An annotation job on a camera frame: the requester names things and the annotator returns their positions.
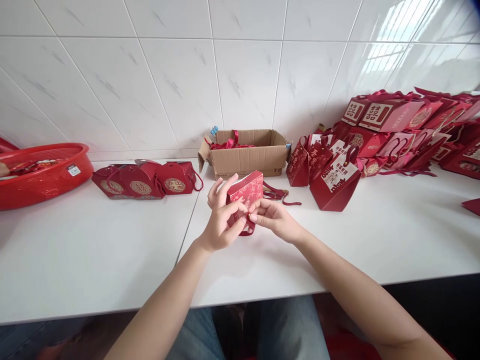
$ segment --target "red plastic basket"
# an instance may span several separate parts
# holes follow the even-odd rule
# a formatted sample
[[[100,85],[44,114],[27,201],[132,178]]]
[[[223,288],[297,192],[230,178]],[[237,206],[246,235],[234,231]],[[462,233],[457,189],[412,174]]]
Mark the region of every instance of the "red plastic basket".
[[[0,162],[9,168],[28,161],[66,159],[45,169],[0,181],[0,210],[41,203],[86,182],[94,171],[87,157],[88,150],[85,144],[68,142],[0,154]],[[72,175],[77,173],[75,169],[72,170],[74,167],[80,171],[76,175]]]

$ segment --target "jeans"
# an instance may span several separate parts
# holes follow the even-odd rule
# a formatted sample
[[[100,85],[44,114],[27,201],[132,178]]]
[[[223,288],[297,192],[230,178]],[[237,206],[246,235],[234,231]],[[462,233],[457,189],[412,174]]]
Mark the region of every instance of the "jeans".
[[[0,326],[0,359],[35,359],[37,353],[75,336],[90,319],[78,317]]]
[[[265,300],[260,305],[257,360],[329,360],[310,295]],[[211,308],[191,309],[167,360],[225,360]]]

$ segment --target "hand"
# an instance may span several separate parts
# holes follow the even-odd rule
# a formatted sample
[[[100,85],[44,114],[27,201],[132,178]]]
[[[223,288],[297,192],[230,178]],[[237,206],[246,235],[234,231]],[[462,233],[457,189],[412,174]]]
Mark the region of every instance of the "hand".
[[[202,235],[196,241],[209,252],[226,248],[233,243],[247,223],[248,210],[245,205],[240,201],[226,205],[227,191],[238,177],[235,174],[218,190],[223,181],[222,178],[219,178],[208,193],[208,206],[211,208],[210,220]],[[229,227],[227,220],[238,211],[242,216],[232,227]]]
[[[270,229],[287,243],[296,245],[309,234],[278,202],[264,198],[258,199],[250,206],[248,212],[251,214],[251,221]]]

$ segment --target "white countertop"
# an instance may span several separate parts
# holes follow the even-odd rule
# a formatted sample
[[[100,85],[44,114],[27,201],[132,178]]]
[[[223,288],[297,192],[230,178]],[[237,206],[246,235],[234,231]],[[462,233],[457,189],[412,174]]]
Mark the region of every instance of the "white countertop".
[[[480,181],[434,167],[438,177],[400,174],[361,179],[343,212],[320,211],[308,187],[290,187],[287,177],[267,177],[288,189],[293,217],[338,254],[382,285],[480,273],[480,217],[461,203],[480,198]],[[180,256],[210,217],[204,177]],[[256,227],[213,254],[192,306],[289,297],[325,289],[300,252],[269,230]]]
[[[198,194],[110,200],[89,180],[1,211],[0,324],[140,308],[175,266]]]

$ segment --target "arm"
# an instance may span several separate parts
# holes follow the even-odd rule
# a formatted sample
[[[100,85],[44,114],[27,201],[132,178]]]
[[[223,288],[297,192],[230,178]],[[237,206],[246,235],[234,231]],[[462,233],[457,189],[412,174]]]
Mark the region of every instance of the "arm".
[[[383,287],[301,227],[279,203],[261,199],[249,212],[254,223],[296,246],[382,358],[450,359]]]
[[[138,311],[105,359],[157,360],[167,357],[187,316],[200,276],[211,254],[230,245],[245,227],[245,216],[231,228],[227,225],[231,214],[239,210],[243,214],[247,212],[247,208],[239,202],[225,205],[227,190],[237,178],[238,176],[230,178],[220,188],[203,234],[192,243],[175,268]],[[210,192],[216,193],[221,183],[220,178]]]

